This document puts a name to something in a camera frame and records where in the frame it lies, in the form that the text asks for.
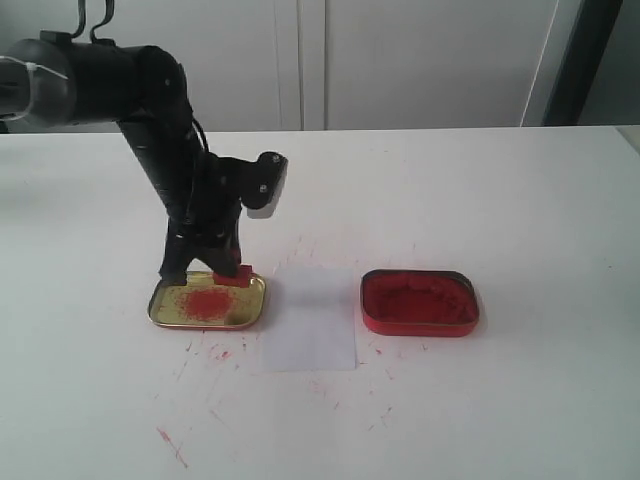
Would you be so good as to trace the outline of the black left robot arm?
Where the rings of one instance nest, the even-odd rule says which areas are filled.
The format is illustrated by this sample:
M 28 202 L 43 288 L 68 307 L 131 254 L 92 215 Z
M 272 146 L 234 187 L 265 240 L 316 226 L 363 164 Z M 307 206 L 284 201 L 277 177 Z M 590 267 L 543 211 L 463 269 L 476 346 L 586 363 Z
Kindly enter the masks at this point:
M 193 260 L 237 276 L 239 200 L 171 54 L 109 40 L 75 43 L 54 32 L 21 40 L 1 57 L 1 118 L 40 127 L 116 124 L 167 212 L 162 282 L 185 284 Z

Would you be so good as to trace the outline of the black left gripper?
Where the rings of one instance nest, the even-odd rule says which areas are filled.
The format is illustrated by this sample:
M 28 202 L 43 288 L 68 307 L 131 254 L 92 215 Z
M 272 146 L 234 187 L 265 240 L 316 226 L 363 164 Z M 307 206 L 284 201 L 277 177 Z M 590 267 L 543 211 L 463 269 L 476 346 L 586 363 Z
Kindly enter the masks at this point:
M 159 270 L 163 286 L 187 284 L 187 269 L 195 246 L 204 247 L 199 260 L 213 273 L 234 276 L 241 264 L 238 222 L 239 199 L 223 191 L 219 156 L 201 153 L 188 169 L 185 188 L 174 197 L 164 258 Z

